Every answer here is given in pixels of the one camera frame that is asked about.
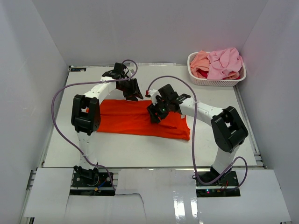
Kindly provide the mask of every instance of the basket rim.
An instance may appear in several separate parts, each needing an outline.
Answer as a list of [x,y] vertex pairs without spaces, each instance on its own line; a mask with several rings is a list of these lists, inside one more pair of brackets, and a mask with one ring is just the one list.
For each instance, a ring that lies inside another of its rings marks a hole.
[[191,70],[190,70],[190,57],[191,56],[193,56],[193,55],[195,55],[195,54],[198,54],[198,52],[193,52],[193,53],[191,53],[189,56],[188,56],[188,59],[187,59],[187,67],[188,67],[188,72],[189,72],[189,75],[190,76],[192,76],[193,78],[195,78],[195,79],[197,79],[197,80],[199,80],[199,81],[206,81],[206,82],[236,82],[236,83],[238,83],[238,82],[240,82],[240,81],[242,81],[242,80],[244,80],[245,78],[246,78],[246,67],[245,67],[245,64],[244,64],[244,62],[243,62],[243,70],[244,70],[244,76],[242,77],[242,78],[240,78],[240,79],[237,79],[237,80],[235,80],[235,79],[226,79],[226,80],[218,80],[218,81],[214,81],[214,80],[207,80],[206,78],[197,78],[197,77],[195,77],[192,73],[191,73]]

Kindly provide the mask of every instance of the blue wire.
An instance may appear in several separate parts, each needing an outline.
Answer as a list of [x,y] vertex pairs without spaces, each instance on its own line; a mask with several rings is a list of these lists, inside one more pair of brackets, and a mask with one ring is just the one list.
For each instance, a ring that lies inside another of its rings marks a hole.
[[106,181],[104,181],[103,183],[101,183],[98,188],[102,187],[104,185],[104,183],[106,183]]

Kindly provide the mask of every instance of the laundry basket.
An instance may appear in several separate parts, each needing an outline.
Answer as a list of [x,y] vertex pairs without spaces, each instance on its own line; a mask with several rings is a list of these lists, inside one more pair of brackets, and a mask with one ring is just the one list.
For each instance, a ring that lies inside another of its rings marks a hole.
[[246,77],[246,69],[245,69],[245,65],[243,63],[242,68],[240,69],[239,73],[240,73],[240,79],[237,80],[219,80],[219,81],[211,81],[211,80],[207,80],[205,78],[197,78],[195,77],[190,70],[190,62],[192,62],[195,58],[195,56],[197,55],[198,52],[194,52],[192,54],[190,54],[188,56],[188,60],[187,60],[187,67],[188,67],[188,71],[190,74],[190,79],[191,82],[195,85],[209,85],[209,86],[234,86],[237,85],[238,82],[242,81],[245,79]]

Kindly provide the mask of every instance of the pile of cloth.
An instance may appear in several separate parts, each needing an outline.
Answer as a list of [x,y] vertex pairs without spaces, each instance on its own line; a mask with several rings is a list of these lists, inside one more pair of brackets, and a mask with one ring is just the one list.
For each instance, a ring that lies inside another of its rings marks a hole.
[[219,81],[225,79],[240,79],[239,71],[243,59],[236,48],[206,53],[200,51],[190,62],[191,73],[198,78]]

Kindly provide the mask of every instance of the robotic arm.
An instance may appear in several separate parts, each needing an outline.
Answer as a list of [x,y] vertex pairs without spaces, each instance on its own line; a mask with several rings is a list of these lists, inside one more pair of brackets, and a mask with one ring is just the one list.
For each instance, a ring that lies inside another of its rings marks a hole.
[[[138,101],[137,98],[143,99],[137,79],[132,78],[122,81],[122,79],[129,78],[131,75],[131,71],[129,71],[124,64],[115,63],[113,70],[105,72],[102,75],[101,81],[103,81],[103,83],[94,86],[84,95],[76,95],[74,97],[71,124],[75,126],[80,149],[93,164],[97,164],[97,160],[94,155],[94,149],[89,147],[89,140],[100,126],[101,102],[115,89],[123,91],[123,96],[126,100]],[[85,169],[93,169],[93,167],[86,162],[83,155],[80,155],[79,165]]]
[[[170,84],[159,90],[149,90],[147,97],[152,104],[147,107],[152,123],[159,123],[169,112],[194,117],[195,102],[187,95],[178,95]],[[197,103],[197,119],[210,125],[218,146],[215,162],[211,166],[210,181],[221,174],[233,161],[235,153],[248,136],[248,131],[237,110],[232,106],[221,109],[204,103]]]

